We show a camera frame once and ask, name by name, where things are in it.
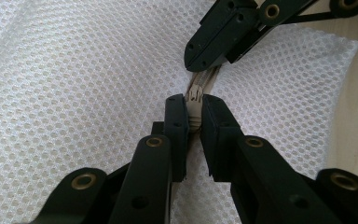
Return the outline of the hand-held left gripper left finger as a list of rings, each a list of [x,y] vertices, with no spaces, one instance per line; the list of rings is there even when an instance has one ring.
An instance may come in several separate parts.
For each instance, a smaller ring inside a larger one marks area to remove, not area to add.
[[[164,120],[138,142],[109,224],[170,223],[172,183],[186,176],[188,131],[185,97],[168,97]]]

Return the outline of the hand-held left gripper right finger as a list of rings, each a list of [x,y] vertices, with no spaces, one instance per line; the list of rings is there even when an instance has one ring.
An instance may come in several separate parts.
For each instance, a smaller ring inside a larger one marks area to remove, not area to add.
[[[200,140],[210,175],[228,182],[243,224],[341,224],[271,143],[245,135],[226,103],[202,97]]]

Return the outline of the beige zipper pull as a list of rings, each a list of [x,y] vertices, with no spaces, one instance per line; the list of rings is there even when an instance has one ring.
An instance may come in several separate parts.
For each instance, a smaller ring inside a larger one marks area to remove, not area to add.
[[[200,85],[192,85],[186,93],[186,106],[188,112],[189,130],[197,132],[201,126],[203,88]]]

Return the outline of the white mesh laundry bag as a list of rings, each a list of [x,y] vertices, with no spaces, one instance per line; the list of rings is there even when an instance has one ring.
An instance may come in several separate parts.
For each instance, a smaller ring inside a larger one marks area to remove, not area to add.
[[[213,0],[0,0],[0,224],[33,220],[82,167],[112,172],[191,75],[186,42]],[[303,175],[324,167],[358,42],[297,25],[221,67],[212,93]]]

